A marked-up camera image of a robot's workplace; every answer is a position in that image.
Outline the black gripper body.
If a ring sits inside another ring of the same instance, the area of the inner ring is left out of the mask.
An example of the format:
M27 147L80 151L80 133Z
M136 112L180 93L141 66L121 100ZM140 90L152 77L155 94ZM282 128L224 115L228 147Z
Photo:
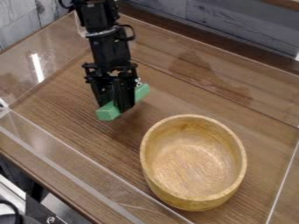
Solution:
M136 35L127 36L125 27L113 27L111 30L88 33L93 61L84 63L85 82L95 89L121 89L136 87L136 64L131 61L128 42Z

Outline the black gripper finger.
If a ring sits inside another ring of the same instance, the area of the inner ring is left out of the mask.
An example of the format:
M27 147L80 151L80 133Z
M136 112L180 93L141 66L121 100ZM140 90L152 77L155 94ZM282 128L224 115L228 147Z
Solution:
M113 103L121 113L136 104L136 83L131 78L116 77L112 83Z
M89 82L97 105L103 107L112 101L112 82L104 79L93 79Z

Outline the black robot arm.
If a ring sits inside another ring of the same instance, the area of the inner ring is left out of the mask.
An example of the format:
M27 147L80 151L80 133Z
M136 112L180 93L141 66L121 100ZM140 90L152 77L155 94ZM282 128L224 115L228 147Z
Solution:
M113 103L121 113L136 104L136 67L131 60L128 42L136 34L127 35L129 24L120 24L116 0L71 0L64 9L75 10L79 25L85 29L92 53L92 62L81 67L85 71L85 82L91 85L97 105Z

